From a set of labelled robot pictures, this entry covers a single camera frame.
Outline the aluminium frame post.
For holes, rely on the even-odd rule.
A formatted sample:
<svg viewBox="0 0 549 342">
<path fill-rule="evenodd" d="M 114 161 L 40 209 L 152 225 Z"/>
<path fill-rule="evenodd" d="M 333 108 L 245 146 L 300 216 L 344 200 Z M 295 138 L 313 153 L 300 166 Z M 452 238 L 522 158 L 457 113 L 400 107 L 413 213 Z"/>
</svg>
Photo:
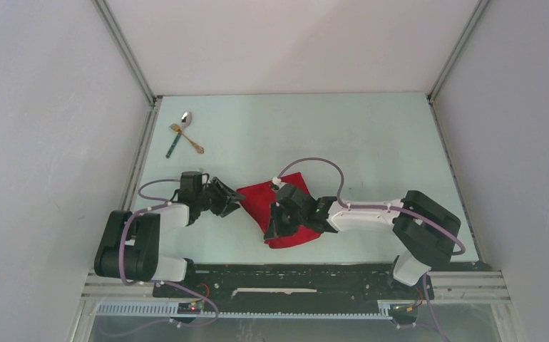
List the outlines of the aluminium frame post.
<svg viewBox="0 0 549 342">
<path fill-rule="evenodd" d="M 472 35 L 476 31 L 477 26 L 481 22 L 483 16 L 485 15 L 488 7 L 492 3 L 491 0 L 479 0 L 469 16 L 466 25 L 463 27 L 460 36 L 455 42 L 451 53 L 449 54 L 446 62 L 443 65 L 443 68 L 439 72 L 429 94 L 428 100 L 431 105 L 436 102 L 437 97 L 439 96 L 441 90 L 443 89 L 448 77 L 450 76 L 453 68 L 458 62 L 461 54 L 465 47 L 467 47 L 468 42 L 470 41 Z"/>
<path fill-rule="evenodd" d="M 136 83 L 141 89 L 141 93 L 144 98 L 147 100 L 149 106 L 154 106 L 157 101 L 157 95 L 153 92 L 147 78 L 142 71 L 140 64 L 137 58 L 134 55 L 134 52 L 128 43 L 128 40 L 123 33 L 110 5 L 105 0 L 92 0 L 91 3 L 96 8 L 103 24 L 113 39 L 116 48 L 121 54 L 124 63 L 127 65 L 129 71 L 131 72 Z"/>
</svg>

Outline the red satin napkin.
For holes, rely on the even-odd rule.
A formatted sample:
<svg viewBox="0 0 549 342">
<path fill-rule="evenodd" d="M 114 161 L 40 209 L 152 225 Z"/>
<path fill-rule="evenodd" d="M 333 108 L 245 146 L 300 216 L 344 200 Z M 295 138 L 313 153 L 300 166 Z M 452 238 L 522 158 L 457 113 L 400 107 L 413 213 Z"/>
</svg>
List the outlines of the red satin napkin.
<svg viewBox="0 0 549 342">
<path fill-rule="evenodd" d="M 270 187 L 271 182 L 266 181 L 255 185 L 249 185 L 237 189 L 237 192 L 245 198 L 240 205 L 256 222 L 262 234 L 265 234 L 270 222 L 270 205 L 275 201 L 275 192 Z M 275 237 L 273 239 L 262 239 L 270 249 L 286 249 L 296 247 L 321 237 L 321 234 L 300 226 L 298 230 L 289 237 Z"/>
</svg>

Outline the gold fork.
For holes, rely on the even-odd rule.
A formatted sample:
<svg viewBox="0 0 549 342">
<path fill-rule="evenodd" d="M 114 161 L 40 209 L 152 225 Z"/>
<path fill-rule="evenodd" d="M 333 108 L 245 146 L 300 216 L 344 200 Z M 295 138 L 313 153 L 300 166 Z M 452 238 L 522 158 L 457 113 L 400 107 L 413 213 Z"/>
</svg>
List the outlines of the gold fork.
<svg viewBox="0 0 549 342">
<path fill-rule="evenodd" d="M 179 131 L 180 130 L 180 126 L 178 124 L 172 124 L 170 126 L 170 129 L 173 130 L 174 132 L 176 131 Z M 181 138 L 185 138 L 189 143 L 190 145 L 195 149 L 196 153 L 198 154 L 204 154 L 205 153 L 205 149 L 203 146 L 199 145 L 198 143 L 196 143 L 195 141 L 193 141 L 192 139 L 190 139 L 186 134 L 185 134 L 185 131 L 182 131 L 181 132 L 182 134 L 182 137 Z"/>
</svg>

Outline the right aluminium frame post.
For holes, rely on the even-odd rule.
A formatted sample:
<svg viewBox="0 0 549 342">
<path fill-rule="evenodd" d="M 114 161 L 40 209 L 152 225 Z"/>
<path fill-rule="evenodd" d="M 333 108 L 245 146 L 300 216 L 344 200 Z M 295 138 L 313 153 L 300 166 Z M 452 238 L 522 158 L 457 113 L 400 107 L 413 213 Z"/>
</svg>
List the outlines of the right aluminium frame post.
<svg viewBox="0 0 549 342">
<path fill-rule="evenodd" d="M 463 27 L 460 36 L 455 42 L 451 53 L 449 54 L 446 62 L 443 65 L 443 68 L 439 72 L 429 94 L 428 100 L 431 105 L 436 102 L 437 97 L 439 96 L 441 90 L 443 89 L 448 77 L 450 76 L 453 68 L 458 62 L 461 54 L 465 47 L 467 47 L 468 42 L 470 41 L 472 35 L 476 31 L 477 26 L 481 22 L 483 16 L 485 15 L 488 7 L 492 3 L 491 0 L 479 0 L 469 16 L 466 25 Z"/>
</svg>

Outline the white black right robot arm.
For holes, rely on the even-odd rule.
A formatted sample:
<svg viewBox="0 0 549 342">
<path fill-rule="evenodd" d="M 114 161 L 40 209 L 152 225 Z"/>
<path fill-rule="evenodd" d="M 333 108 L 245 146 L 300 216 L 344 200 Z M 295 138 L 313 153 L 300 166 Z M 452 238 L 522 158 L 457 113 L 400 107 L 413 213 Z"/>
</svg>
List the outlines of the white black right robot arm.
<svg viewBox="0 0 549 342">
<path fill-rule="evenodd" d="M 409 190 L 401 199 L 387 202 L 344 202 L 338 197 L 318 199 L 289 183 L 275 192 L 265 240 L 290 237 L 300 227 L 315 233 L 350 230 L 393 234 L 404 246 L 387 278 L 389 293 L 408 296 L 434 267 L 447 265 L 458 240 L 460 219 L 424 193 Z"/>
</svg>

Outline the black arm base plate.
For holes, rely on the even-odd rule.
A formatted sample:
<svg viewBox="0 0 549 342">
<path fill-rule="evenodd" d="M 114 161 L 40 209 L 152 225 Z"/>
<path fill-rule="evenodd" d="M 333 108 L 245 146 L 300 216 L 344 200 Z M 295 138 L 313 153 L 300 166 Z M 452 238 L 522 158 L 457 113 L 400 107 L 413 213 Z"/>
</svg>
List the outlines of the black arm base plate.
<svg viewBox="0 0 549 342">
<path fill-rule="evenodd" d="M 182 286 L 212 300 L 219 310 L 285 313 L 374 313 L 380 301 L 410 304 L 433 296 L 431 281 L 406 286 L 391 265 L 198 264 Z"/>
</svg>

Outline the left aluminium frame post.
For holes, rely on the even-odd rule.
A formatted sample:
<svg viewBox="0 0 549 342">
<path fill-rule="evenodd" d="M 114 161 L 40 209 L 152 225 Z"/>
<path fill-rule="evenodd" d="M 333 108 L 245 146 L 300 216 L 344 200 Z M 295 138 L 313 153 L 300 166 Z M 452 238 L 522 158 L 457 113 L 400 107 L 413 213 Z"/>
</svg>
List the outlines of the left aluminium frame post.
<svg viewBox="0 0 549 342">
<path fill-rule="evenodd" d="M 103 24 L 113 39 L 116 48 L 121 54 L 124 63 L 127 65 L 129 71 L 131 72 L 136 83 L 141 89 L 141 93 L 144 98 L 147 100 L 149 106 L 154 106 L 157 101 L 157 95 L 153 92 L 147 78 L 142 71 L 140 64 L 137 58 L 134 55 L 134 52 L 128 43 L 128 40 L 123 33 L 110 5 L 105 0 L 92 0 L 91 3 L 96 8 Z"/>
</svg>

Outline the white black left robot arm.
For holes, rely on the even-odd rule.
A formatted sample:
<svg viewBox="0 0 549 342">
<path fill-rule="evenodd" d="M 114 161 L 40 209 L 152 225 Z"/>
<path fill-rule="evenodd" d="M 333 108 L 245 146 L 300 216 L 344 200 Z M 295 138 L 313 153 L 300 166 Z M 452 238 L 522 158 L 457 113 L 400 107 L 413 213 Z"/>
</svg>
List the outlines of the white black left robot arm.
<svg viewBox="0 0 549 342">
<path fill-rule="evenodd" d="M 199 171 L 183 172 L 176 183 L 179 187 L 170 198 L 154 197 L 152 206 L 109 214 L 94 259 L 96 275 L 124 284 L 169 281 L 179 296 L 195 293 L 197 277 L 189 272 L 193 261 L 164 255 L 162 238 L 194 224 L 203 212 L 226 217 L 240 208 L 244 196 Z"/>
</svg>

